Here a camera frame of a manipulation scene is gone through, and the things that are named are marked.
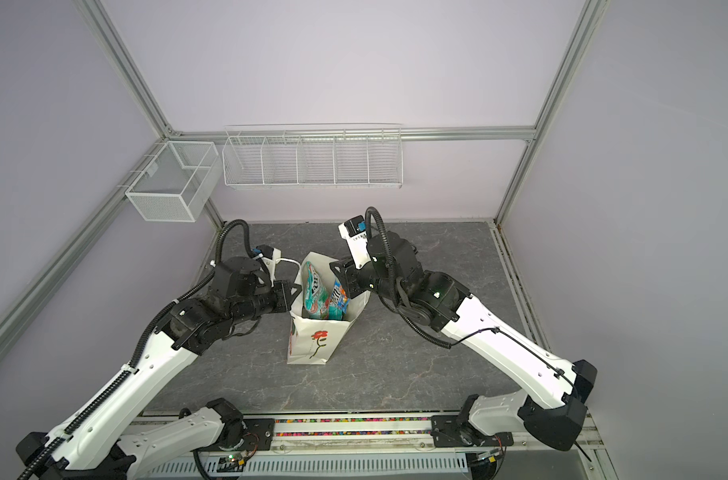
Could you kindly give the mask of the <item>white flower paper bag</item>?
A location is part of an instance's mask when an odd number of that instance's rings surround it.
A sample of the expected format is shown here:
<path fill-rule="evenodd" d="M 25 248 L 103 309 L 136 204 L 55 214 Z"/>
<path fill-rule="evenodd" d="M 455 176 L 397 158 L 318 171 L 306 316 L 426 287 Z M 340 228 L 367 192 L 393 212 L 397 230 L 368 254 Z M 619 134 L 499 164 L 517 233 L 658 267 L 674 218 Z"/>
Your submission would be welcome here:
<path fill-rule="evenodd" d="M 365 292 L 351 297 L 343 320 L 315 320 L 307 317 L 303 308 L 304 280 L 303 265 L 310 261 L 322 277 L 323 284 L 332 292 L 334 282 L 338 280 L 330 268 L 332 257 L 319 253 L 309 253 L 300 263 L 296 283 L 302 287 L 301 294 L 294 300 L 290 313 L 292 317 L 287 363 L 290 365 L 324 365 L 326 364 L 346 333 L 361 316 L 367 306 L 370 294 Z"/>

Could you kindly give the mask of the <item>blue m&m's candy packet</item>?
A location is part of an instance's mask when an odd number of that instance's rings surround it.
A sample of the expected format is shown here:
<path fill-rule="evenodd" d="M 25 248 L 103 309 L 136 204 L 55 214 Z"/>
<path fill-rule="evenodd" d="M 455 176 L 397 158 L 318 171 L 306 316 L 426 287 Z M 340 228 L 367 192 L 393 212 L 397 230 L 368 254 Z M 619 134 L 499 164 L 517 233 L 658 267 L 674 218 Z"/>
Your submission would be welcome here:
<path fill-rule="evenodd" d="M 343 320 L 345 318 L 350 299 L 339 280 L 334 282 L 329 297 L 328 314 L 330 320 Z"/>

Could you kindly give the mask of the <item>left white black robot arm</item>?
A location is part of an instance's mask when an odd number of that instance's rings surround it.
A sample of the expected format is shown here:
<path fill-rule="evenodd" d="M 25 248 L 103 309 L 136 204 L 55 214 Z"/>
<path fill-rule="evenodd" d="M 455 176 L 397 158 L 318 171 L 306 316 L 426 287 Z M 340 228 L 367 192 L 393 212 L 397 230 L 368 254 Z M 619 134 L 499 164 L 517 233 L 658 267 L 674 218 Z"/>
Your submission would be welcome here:
<path fill-rule="evenodd" d="M 265 315 L 289 311 L 299 287 L 276 278 L 279 258 L 268 245 L 252 246 L 246 221 L 224 224 L 212 270 L 151 320 L 129 361 L 64 422 L 18 443 L 21 478 L 135 479 L 186 452 L 240 449 L 250 433 L 224 398 L 146 434 L 125 430 L 215 343 L 251 334 L 239 328 L 244 323 L 257 327 Z"/>

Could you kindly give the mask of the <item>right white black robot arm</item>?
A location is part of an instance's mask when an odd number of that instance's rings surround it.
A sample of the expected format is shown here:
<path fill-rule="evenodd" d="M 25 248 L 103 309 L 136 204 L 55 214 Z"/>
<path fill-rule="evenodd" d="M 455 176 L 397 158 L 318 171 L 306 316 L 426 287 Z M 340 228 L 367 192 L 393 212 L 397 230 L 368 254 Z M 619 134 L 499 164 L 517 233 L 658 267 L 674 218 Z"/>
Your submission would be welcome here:
<path fill-rule="evenodd" d="M 424 340 L 446 350 L 465 346 L 519 386 L 510 396 L 466 399 L 457 425 L 469 440 L 522 428 L 554 450 L 577 445 L 598 375 L 592 363 L 549 352 L 451 275 L 424 269 L 417 248 L 389 230 L 376 208 L 338 229 L 350 254 L 330 268 L 350 298 L 376 295 Z"/>

